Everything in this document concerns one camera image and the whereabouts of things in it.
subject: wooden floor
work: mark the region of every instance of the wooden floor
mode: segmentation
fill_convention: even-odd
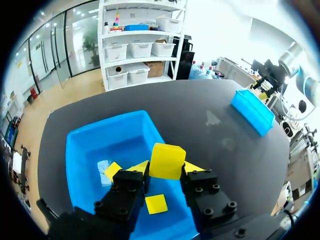
[[[96,69],[75,76],[62,84],[55,85],[42,92],[31,105],[24,109],[19,125],[19,133],[15,149],[20,152],[23,144],[30,152],[30,160],[26,166],[26,176],[29,179],[30,191],[27,193],[31,205],[31,215],[38,226],[47,232],[48,224],[36,205],[39,199],[38,191],[38,155],[42,133],[51,112],[65,105],[77,102],[93,95],[103,93],[101,70]]]

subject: blue plastic bin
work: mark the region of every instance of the blue plastic bin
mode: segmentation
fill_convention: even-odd
[[[247,119],[260,136],[263,137],[273,128],[275,115],[249,89],[237,90],[231,105]]]
[[[117,162],[128,169],[151,159],[155,143],[164,143],[149,115],[135,111],[78,128],[66,139],[66,177],[72,205],[94,213],[110,185],[102,186],[97,162]],[[167,212],[149,215],[146,204],[130,239],[192,239],[196,231],[179,180],[151,178],[147,196],[164,194]]]
[[[127,25],[124,27],[124,30],[125,31],[143,31],[143,30],[149,30],[149,26],[144,24]]]

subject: glass wall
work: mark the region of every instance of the glass wall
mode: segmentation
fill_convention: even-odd
[[[40,91],[48,90],[59,83],[55,70],[51,42],[51,23],[47,22],[29,38],[30,57],[34,78]]]
[[[99,2],[93,1],[66,13],[65,38],[72,75],[100,67],[98,8]]]
[[[65,14],[61,13],[50,21],[53,62],[62,87],[71,77],[66,53],[64,20]]]
[[[55,17],[35,31],[10,62],[4,86],[7,93],[14,91],[23,104],[32,88],[40,94],[99,68],[98,8],[96,0],[54,12]]]

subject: yellow square tile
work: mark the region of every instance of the yellow square tile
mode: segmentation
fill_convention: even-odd
[[[147,165],[148,165],[149,161],[144,161],[138,165],[135,165],[135,166],[132,166],[130,168],[128,168],[126,171],[138,171],[138,172],[142,172],[143,174],[145,174],[145,171],[146,171],[146,168],[147,168]]]
[[[110,166],[104,171],[104,175],[106,175],[111,182],[114,182],[114,175],[122,169],[115,161],[110,164]]]
[[[198,171],[198,172],[205,171],[205,169],[202,169],[201,167],[193,165],[190,162],[184,161],[184,163],[185,163],[184,170],[186,173],[190,173],[193,171]]]
[[[165,195],[147,196],[145,198],[149,214],[158,214],[168,211]]]
[[[160,179],[179,180],[186,151],[179,146],[156,143],[152,150],[149,175]]]

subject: potted plant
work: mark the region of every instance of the potted plant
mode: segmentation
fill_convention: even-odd
[[[92,51],[93,56],[91,57],[91,64],[94,67],[100,65],[99,55],[97,54],[98,48],[96,44],[98,43],[98,28],[97,26],[90,28],[90,31],[87,31],[83,36],[83,47],[88,51]]]

